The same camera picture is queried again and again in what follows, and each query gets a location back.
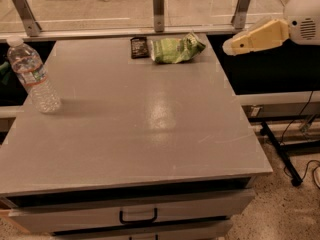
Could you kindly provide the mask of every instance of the bottle label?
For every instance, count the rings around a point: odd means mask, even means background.
[[[24,86],[33,86],[42,83],[47,78],[47,70],[40,64],[40,66],[32,71],[16,73],[21,84]]]

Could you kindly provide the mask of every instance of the metal leg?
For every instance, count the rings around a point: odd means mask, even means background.
[[[310,141],[310,142],[302,142],[302,143],[296,143],[296,144],[289,144],[285,147],[286,151],[292,151],[292,150],[301,150],[301,149],[313,149],[313,148],[319,148],[320,149],[320,140],[317,141]]]
[[[290,158],[287,154],[287,150],[285,149],[286,146],[283,147],[279,144],[279,142],[274,137],[272,131],[270,130],[270,128],[266,122],[262,122],[261,125],[262,125],[261,134],[262,135],[266,134],[269,137],[272,145],[276,148],[278,155],[280,156],[280,158],[284,162],[285,166],[289,170],[289,172],[292,176],[292,180],[291,180],[292,185],[295,187],[300,186],[301,183],[303,182],[303,180],[301,179],[300,175],[298,174],[298,172],[296,171],[296,169],[292,165]]]
[[[164,31],[164,0],[153,0],[154,31]]]
[[[246,24],[247,12],[251,0],[238,0],[236,11],[231,23],[235,29],[243,29]]]
[[[28,36],[39,36],[41,32],[41,27],[36,22],[36,19],[30,9],[27,0],[12,0],[14,6],[16,7],[19,16],[22,20],[24,29]]]

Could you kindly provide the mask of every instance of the drawer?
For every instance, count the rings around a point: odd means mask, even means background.
[[[216,191],[172,197],[153,197],[116,207],[110,203],[91,203],[77,209],[34,207],[14,209],[10,218],[30,232],[58,232],[87,228],[140,225],[239,214],[254,197],[251,189]]]
[[[231,227],[230,220],[218,220],[135,230],[84,232],[55,236],[53,240],[209,240],[225,236]]]

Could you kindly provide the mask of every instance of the drawer handle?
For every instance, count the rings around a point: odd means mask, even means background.
[[[155,235],[155,236],[154,236],[154,240],[158,240],[158,239],[159,239],[159,238],[158,238],[158,235]]]
[[[123,211],[120,211],[119,213],[119,220],[121,224],[149,224],[154,222],[158,218],[158,209],[154,208],[153,210],[153,217],[151,219],[146,219],[146,220],[124,220],[123,219]]]

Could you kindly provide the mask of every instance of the glass panel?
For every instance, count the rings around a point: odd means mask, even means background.
[[[166,0],[166,26],[231,24],[238,0]],[[247,23],[270,14],[282,14],[278,0],[251,0]]]
[[[43,31],[153,26],[152,0],[27,0]]]
[[[247,23],[255,23],[265,16],[282,17],[283,5],[279,0],[251,0]]]
[[[43,31],[152,28],[152,0],[28,0]],[[166,26],[230,25],[238,0],[165,0]],[[24,31],[11,0],[0,0],[0,32]],[[278,0],[251,0],[247,23],[282,14]]]
[[[11,0],[0,0],[0,33],[24,32],[22,21]]]

